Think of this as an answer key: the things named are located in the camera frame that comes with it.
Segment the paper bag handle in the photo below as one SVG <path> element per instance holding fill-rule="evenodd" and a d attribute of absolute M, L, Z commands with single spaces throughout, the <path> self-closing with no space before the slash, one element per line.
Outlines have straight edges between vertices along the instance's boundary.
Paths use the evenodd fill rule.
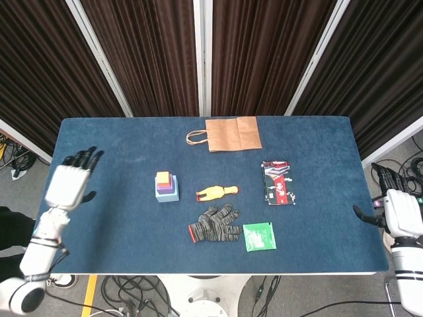
<path fill-rule="evenodd" d="M 186 135 L 186 142 L 187 142 L 189 145 L 195 145 L 195 144 L 200 144 L 200 143 L 207 142 L 207 139 L 204 139 L 204 140 L 201 140 L 201 141 L 191 141 L 191 140 L 190 140 L 190 137 L 193 137 L 193 136 L 195 136 L 195 135 L 201 135 L 201 134 L 206 133 L 206 132 L 207 132 L 207 130 L 196 130 L 196 131 L 191 131 L 190 133 L 188 133 L 188 134 Z"/>

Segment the green label on package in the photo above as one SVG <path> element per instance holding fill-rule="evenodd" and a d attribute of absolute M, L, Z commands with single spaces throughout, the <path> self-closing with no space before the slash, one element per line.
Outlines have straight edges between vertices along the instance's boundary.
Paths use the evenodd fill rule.
<path fill-rule="evenodd" d="M 276 249 L 272 223 L 243 225 L 247 252 Z"/>

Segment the purple block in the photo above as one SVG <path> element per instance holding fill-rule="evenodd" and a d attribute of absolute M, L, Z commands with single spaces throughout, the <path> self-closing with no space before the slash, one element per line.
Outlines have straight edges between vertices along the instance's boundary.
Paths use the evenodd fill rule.
<path fill-rule="evenodd" d="M 173 177 L 171 177 L 171 185 L 170 186 L 156 186 L 156 190 L 159 194 L 173 194 L 174 193 L 174 186 L 173 186 Z"/>

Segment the brown paper bag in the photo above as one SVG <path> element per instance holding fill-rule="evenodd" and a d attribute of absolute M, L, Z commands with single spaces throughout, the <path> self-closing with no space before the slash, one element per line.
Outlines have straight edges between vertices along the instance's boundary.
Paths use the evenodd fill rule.
<path fill-rule="evenodd" d="M 190 137 L 207 133 L 207 139 L 191 141 Z M 186 136 L 189 145 L 209 143 L 209 151 L 242 151 L 261 149 L 256 117 L 207 119 L 206 130 L 192 131 Z"/>

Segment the table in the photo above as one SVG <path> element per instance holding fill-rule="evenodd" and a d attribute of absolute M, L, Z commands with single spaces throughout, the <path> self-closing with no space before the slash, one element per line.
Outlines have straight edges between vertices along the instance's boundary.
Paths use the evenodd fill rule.
<path fill-rule="evenodd" d="M 209 153 L 186 144 L 204 118 L 72 118 L 63 121 L 47 179 L 68 155 L 104 151 L 87 192 L 96 197 L 70 217 L 63 243 L 71 255 L 55 273 L 189 275 L 365 273 L 388 269 L 350 120 L 334 116 L 257 117 L 261 150 Z M 288 160 L 296 205 L 269 206 L 260 163 Z M 158 203 L 154 176 L 178 178 L 180 201 Z M 237 195 L 197 202 L 196 191 L 238 186 Z M 188 224 L 208 206 L 232 203 L 237 224 L 271 221 L 277 250 L 246 252 L 236 243 L 193 243 Z M 42 202 L 40 212 L 47 210 Z"/>

